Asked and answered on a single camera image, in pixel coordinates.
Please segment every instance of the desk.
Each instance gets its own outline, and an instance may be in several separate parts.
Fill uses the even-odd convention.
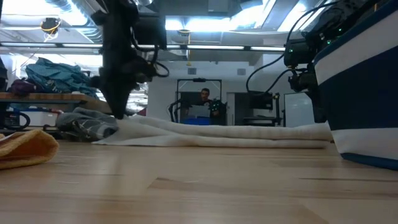
[[[71,111],[77,106],[110,114],[108,103],[84,94],[31,93],[18,97],[12,93],[0,93],[0,103],[28,103],[34,106]]]
[[[398,175],[330,149],[61,142],[0,171],[1,224],[396,224]]]

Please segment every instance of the fluorescent light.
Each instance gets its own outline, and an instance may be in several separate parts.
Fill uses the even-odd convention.
[[[332,3],[333,2],[333,0],[327,0],[324,4],[329,4],[329,3]],[[327,7],[323,7],[323,8],[321,8],[321,9],[318,9],[315,13],[314,13],[314,15],[313,16],[311,16],[306,22],[305,22],[305,24],[303,24],[301,27],[299,27],[300,28],[300,30],[304,30],[307,26],[309,26],[310,24],[311,24],[311,22],[314,20],[314,19],[316,19],[318,16],[319,16],[319,14],[323,11],[323,10],[325,10]]]
[[[154,49],[155,48],[154,45],[138,45],[138,47],[140,47],[142,49]]]
[[[204,50],[243,50],[243,46],[217,46],[217,45],[188,45],[188,49]]]
[[[3,47],[55,47],[55,44],[50,43],[32,43],[32,42],[1,42]]]
[[[285,48],[284,47],[251,47],[250,50],[284,52]]]
[[[181,47],[179,45],[168,45],[167,50],[172,50],[172,49],[180,49]]]
[[[278,31],[279,32],[286,32],[290,31],[296,21],[305,14],[307,8],[302,3],[297,3],[291,12],[287,15],[285,20],[283,21],[282,25],[280,25]],[[298,22],[298,24],[294,27],[293,31],[296,31],[300,26],[311,16],[308,14],[303,19]]]
[[[229,18],[191,19],[185,28],[194,32],[221,32],[229,30]]]
[[[276,0],[265,0],[264,4],[266,3],[266,7],[264,8],[262,14],[260,15],[259,20],[257,20],[256,25],[254,28],[261,28],[262,25],[265,23],[269,13],[271,12],[272,8],[275,5]]]
[[[60,17],[70,25],[82,26],[87,23],[86,16],[77,8],[72,0],[67,0],[70,8],[67,11],[61,11]]]
[[[102,44],[62,44],[64,47],[71,48],[101,48]]]
[[[182,30],[184,26],[178,19],[166,19],[166,30]]]
[[[231,30],[237,29],[239,26],[247,26],[256,22],[256,19],[264,11],[264,5],[253,6],[248,9],[242,10],[232,17],[229,28]]]

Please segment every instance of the folded cloth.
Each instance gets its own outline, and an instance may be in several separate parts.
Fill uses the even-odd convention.
[[[32,166],[49,161],[58,150],[58,142],[42,130],[0,134],[0,170]]]
[[[115,146],[204,146],[324,148],[332,140],[327,124],[297,128],[195,126],[143,116],[118,120],[119,130],[94,142]]]

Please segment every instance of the person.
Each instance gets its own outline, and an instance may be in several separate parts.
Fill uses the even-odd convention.
[[[210,106],[212,103],[212,100],[209,100],[209,96],[210,96],[210,90],[208,88],[201,89],[201,92],[200,92],[201,100],[198,103],[196,103],[195,105]]]

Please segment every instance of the black cable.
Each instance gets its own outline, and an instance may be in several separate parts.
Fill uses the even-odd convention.
[[[287,38],[286,38],[286,42],[288,42],[290,40],[290,36],[292,35],[292,32],[294,30],[294,27],[297,26],[297,24],[300,22],[300,20],[302,20],[305,16],[307,16],[308,14],[310,14],[311,12],[317,11],[318,9],[324,8],[324,7],[329,7],[329,6],[333,6],[335,4],[337,4],[339,1],[335,1],[335,2],[331,2],[328,4],[324,4],[318,7],[315,7],[311,10],[309,10],[308,12],[304,13],[304,15],[302,15],[299,19],[297,19],[297,21],[294,23],[294,25],[292,26],[291,30],[289,31],[289,33],[287,34]]]
[[[157,56],[159,55],[159,46],[155,45],[155,52],[154,52],[154,56],[152,57],[152,60],[150,61],[150,64],[154,65],[156,63],[157,60]]]
[[[279,61],[280,59],[282,59],[284,56],[285,56],[285,54],[282,54],[282,55],[279,56],[277,59],[275,59],[273,62],[268,63],[268,64],[266,64],[266,65],[263,65],[263,66],[257,68],[255,71],[252,72],[252,74],[250,74],[250,76],[249,76],[248,79],[246,80],[246,91],[248,92],[249,95],[252,95],[252,96],[261,96],[261,95],[267,94],[267,91],[265,91],[264,93],[260,93],[260,94],[254,94],[253,91],[251,91],[251,90],[249,89],[249,82],[250,82],[250,79],[251,79],[251,77],[252,77],[254,74],[256,74],[258,71],[260,71],[260,70],[262,70],[263,68],[266,68],[266,67],[268,67],[268,66],[270,66],[270,65],[275,64],[277,61]]]
[[[157,77],[160,77],[160,78],[169,77],[169,75],[170,75],[170,70],[169,70],[165,65],[161,64],[160,62],[156,62],[156,64],[159,65],[160,67],[164,68],[164,69],[166,70],[166,72],[167,72],[166,75],[157,74],[156,76],[157,76]]]
[[[339,1],[332,2],[332,3],[328,3],[328,4],[324,4],[324,5],[315,7],[315,8],[313,8],[313,9],[307,11],[306,13],[304,13],[304,15],[302,15],[302,16],[294,23],[294,25],[293,25],[292,28],[290,29],[289,33],[287,34],[286,42],[289,41],[290,36],[292,35],[292,32],[293,32],[293,30],[294,30],[294,27],[297,26],[297,24],[299,23],[299,21],[300,21],[301,19],[303,19],[305,16],[307,16],[308,14],[310,14],[310,13],[312,13],[312,12],[314,12],[314,11],[317,11],[317,10],[319,10],[319,9],[321,9],[321,8],[324,8],[324,7],[328,7],[328,6],[335,5],[335,4],[337,4],[338,2],[339,2]],[[260,70],[262,70],[262,69],[264,69],[264,68],[266,68],[266,67],[268,67],[268,66],[271,66],[271,65],[275,64],[275,63],[278,62],[280,59],[282,59],[284,56],[285,56],[285,54],[282,54],[279,58],[275,59],[275,60],[272,61],[271,63],[268,63],[267,65],[263,65],[263,66],[257,68],[255,71],[252,72],[252,74],[250,74],[250,76],[249,76],[248,79],[246,80],[246,91],[248,92],[249,95],[252,95],[252,96],[266,95],[266,94],[269,92],[269,90],[271,90],[271,88],[274,87],[274,85],[276,84],[276,82],[282,77],[282,75],[283,75],[284,73],[286,73],[286,71],[284,71],[281,75],[279,75],[279,77],[276,79],[276,81],[271,85],[271,88],[269,88],[267,91],[265,91],[265,92],[263,92],[263,93],[260,93],[260,94],[254,94],[253,91],[251,91],[251,90],[249,89],[249,82],[250,82],[250,79],[253,77],[253,75],[256,74],[258,71],[260,71]]]
[[[30,117],[27,116],[27,115],[24,114],[24,113],[15,112],[15,111],[5,111],[5,112],[2,112],[2,113],[3,113],[4,115],[5,115],[5,114],[12,114],[12,115],[15,115],[15,116],[23,116],[23,117],[25,118],[25,120],[26,120],[26,123],[25,123],[23,126],[18,126],[18,127],[15,127],[15,126],[8,126],[8,125],[6,125],[5,123],[3,123],[2,125],[4,126],[4,128],[6,128],[6,129],[8,129],[8,130],[22,131],[23,129],[27,128],[27,127],[30,125]]]
[[[292,73],[294,74],[294,70],[293,70],[293,69],[286,69],[286,70],[284,70],[284,71],[275,79],[275,81],[274,81],[273,84],[268,88],[268,90],[265,91],[265,92],[268,93],[268,92],[275,86],[275,84],[279,81],[279,79],[280,79],[283,75],[285,75],[285,73],[287,73],[287,72],[292,72]]]
[[[143,48],[141,48],[141,47],[139,47],[138,45],[137,45],[137,40],[136,40],[136,36],[135,36],[135,34],[134,34],[134,29],[132,29],[131,30],[131,42],[132,42],[132,45],[137,49],[137,50],[139,50],[139,51],[141,51],[141,52],[156,52],[156,45],[155,45],[155,49],[143,49]]]

